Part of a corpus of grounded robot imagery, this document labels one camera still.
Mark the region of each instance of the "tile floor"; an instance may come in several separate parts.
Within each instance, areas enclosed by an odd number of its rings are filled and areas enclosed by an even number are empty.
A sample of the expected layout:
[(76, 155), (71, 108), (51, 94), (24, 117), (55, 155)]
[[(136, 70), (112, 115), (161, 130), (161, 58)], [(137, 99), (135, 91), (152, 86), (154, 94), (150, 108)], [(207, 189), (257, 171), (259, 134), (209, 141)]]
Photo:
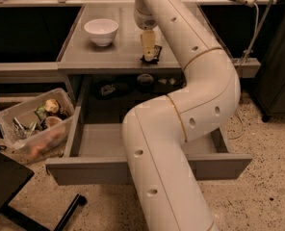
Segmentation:
[[(220, 230), (285, 231), (285, 117), (268, 123), (247, 91), (243, 91), (238, 114), (226, 123), (235, 153), (249, 153), (253, 160), (237, 180), (200, 181), (206, 201)], [(51, 151), (58, 154), (61, 148)], [(5, 154), (26, 164), (7, 149)], [(140, 202), (132, 185), (58, 186), (45, 171), (44, 159), (27, 167), (35, 172), (11, 205), (49, 229), (54, 229), (76, 193), (88, 203), (79, 207), (66, 230), (147, 230)], [(21, 230), (0, 216), (0, 230)]]

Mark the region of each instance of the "open drawer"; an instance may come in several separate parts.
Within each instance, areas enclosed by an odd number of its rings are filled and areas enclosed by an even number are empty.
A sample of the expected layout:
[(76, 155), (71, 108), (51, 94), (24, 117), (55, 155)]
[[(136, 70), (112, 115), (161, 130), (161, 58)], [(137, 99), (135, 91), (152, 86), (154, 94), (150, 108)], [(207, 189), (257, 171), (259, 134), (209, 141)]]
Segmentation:
[[(169, 85), (165, 87), (156, 84), (156, 91), (134, 90), (118, 98), (99, 100), (93, 95), (94, 76), (85, 76), (64, 156), (46, 161), (46, 167), (57, 183), (131, 183), (121, 135), (123, 117), (138, 103), (173, 89)], [(186, 143), (183, 149), (197, 180), (235, 179), (252, 158), (248, 154), (233, 154), (229, 147), (225, 132), (220, 128)]]

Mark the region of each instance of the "drawer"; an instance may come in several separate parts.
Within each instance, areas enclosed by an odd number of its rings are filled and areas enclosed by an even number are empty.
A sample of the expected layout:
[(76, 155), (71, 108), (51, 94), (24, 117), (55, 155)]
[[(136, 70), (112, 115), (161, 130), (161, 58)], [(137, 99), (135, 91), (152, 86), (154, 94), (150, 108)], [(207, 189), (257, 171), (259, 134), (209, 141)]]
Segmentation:
[[(181, 73), (173, 77), (177, 83), (182, 80)], [(59, 185), (132, 183), (121, 135), (124, 116), (138, 103), (180, 88), (155, 81), (152, 91), (134, 89), (126, 95), (101, 100), (94, 95), (100, 80), (101, 76), (85, 76), (64, 156), (46, 161)], [(183, 146), (197, 180), (235, 179), (250, 163), (251, 155), (231, 153), (225, 134), (219, 128)]]

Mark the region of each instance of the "chair leg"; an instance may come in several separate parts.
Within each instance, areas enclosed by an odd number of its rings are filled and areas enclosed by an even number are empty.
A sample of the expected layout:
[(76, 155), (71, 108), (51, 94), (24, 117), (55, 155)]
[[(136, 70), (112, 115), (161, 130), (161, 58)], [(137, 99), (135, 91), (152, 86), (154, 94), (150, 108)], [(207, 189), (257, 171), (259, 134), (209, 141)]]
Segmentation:
[(75, 198), (73, 199), (72, 203), (67, 208), (64, 216), (61, 218), (61, 220), (59, 221), (54, 231), (62, 231), (64, 227), (66, 226), (67, 222), (69, 221), (69, 219), (71, 218), (77, 206), (78, 205), (83, 206), (86, 203), (87, 203), (86, 198), (80, 194), (77, 194)]

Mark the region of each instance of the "cable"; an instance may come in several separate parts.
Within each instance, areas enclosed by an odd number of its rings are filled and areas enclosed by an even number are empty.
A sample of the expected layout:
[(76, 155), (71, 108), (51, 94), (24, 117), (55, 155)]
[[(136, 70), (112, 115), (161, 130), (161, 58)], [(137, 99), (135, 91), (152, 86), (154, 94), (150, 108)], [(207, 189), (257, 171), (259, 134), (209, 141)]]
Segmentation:
[(240, 134), (239, 135), (237, 135), (237, 136), (235, 136), (235, 137), (228, 137), (228, 139), (229, 140), (236, 140), (236, 139), (238, 139), (240, 136), (242, 136), (243, 135), (243, 133), (245, 132), (245, 126), (244, 126), (244, 124), (243, 124), (243, 122), (242, 122), (242, 120), (241, 120), (241, 118), (240, 118), (240, 115), (239, 115), (239, 113), (238, 113), (238, 110), (236, 110), (236, 115), (237, 115), (237, 118), (239, 119), (239, 121), (240, 121), (240, 123), (241, 123), (241, 132), (240, 132)]
[[(250, 47), (250, 45), (253, 45), (253, 44), (254, 44), (254, 41), (256, 40), (257, 35), (258, 35), (259, 7), (258, 7), (258, 5), (257, 5), (256, 3), (254, 3), (254, 6), (255, 6), (255, 8), (256, 8), (255, 28), (254, 28), (254, 34), (253, 34), (253, 37), (252, 37), (252, 39), (251, 39), (251, 41), (250, 41), (249, 47)], [(242, 66), (243, 63), (244, 63), (246, 60), (247, 60), (246, 55), (243, 55), (243, 57), (242, 57), (242, 58), (240, 59), (240, 61), (239, 61), (239, 65), (237, 65), (237, 67), (236, 67), (236, 70), (238, 70), (239, 67)]]

